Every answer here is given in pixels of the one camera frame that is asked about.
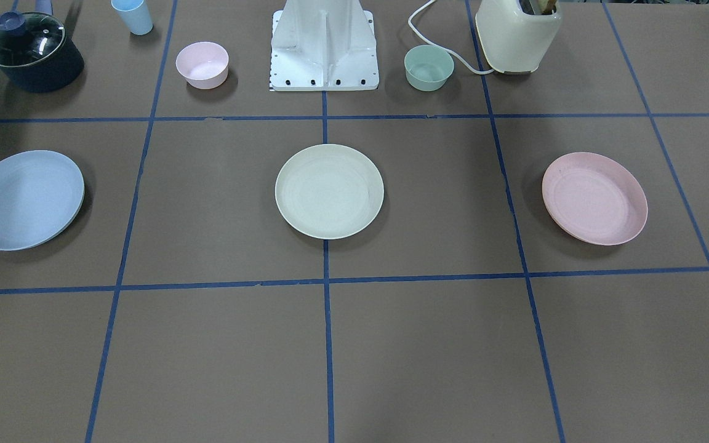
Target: gray-brown surface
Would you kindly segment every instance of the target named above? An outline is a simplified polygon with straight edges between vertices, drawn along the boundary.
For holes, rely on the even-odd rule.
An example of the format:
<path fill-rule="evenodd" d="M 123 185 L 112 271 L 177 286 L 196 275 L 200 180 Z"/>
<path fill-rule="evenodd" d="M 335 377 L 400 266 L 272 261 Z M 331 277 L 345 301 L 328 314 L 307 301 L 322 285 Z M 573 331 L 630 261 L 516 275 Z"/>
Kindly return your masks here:
<path fill-rule="evenodd" d="M 281 93 L 284 0 L 149 0 L 146 36 L 109 2 L 55 2 L 81 6 L 86 70 L 43 95 L 0 72 L 0 160 L 61 152 L 87 194 L 59 236 L 0 252 L 0 443 L 709 441 L 709 6 L 558 3 L 537 72 L 457 64 L 423 93 L 403 73 L 423 2 L 361 3 L 380 87 Z M 484 60 L 478 7 L 416 23 Z M 174 68 L 199 40 L 231 56 L 214 90 Z M 293 230 L 273 194 L 325 142 L 385 182 L 338 241 Z M 630 243 L 549 217 L 543 171 L 574 151 L 642 184 Z"/>

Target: white plate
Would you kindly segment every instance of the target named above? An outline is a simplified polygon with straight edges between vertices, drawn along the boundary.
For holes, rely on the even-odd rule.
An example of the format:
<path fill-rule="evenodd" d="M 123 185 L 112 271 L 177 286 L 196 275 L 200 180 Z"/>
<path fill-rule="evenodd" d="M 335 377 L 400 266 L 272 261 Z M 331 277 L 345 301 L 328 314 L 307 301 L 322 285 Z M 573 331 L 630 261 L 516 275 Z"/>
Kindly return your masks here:
<path fill-rule="evenodd" d="M 275 201 L 284 219 L 299 232 L 321 239 L 362 231 L 379 214 L 384 198 L 377 166 L 340 144 L 299 151 L 275 181 Z"/>
<path fill-rule="evenodd" d="M 592 244 L 623 244 L 647 222 L 639 182 L 618 162 L 591 152 L 551 163 L 543 175 L 543 202 L 563 230 Z"/>
<path fill-rule="evenodd" d="M 76 218 L 84 177 L 73 160 L 27 151 L 0 162 L 0 250 L 47 242 Z"/>

